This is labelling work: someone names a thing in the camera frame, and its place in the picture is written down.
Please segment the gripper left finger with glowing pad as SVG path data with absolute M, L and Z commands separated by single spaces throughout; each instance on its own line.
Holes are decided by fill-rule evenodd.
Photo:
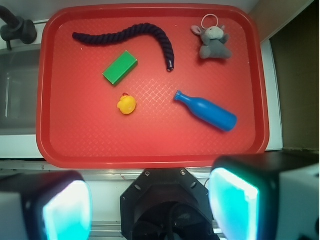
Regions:
M 87 240 L 92 220 L 91 190 L 77 171 L 0 178 L 2 240 Z

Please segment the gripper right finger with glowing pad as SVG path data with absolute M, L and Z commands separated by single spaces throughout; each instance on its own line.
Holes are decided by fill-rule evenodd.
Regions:
M 208 197 L 228 240 L 317 240 L 320 156 L 307 152 L 226 155 L 212 166 Z

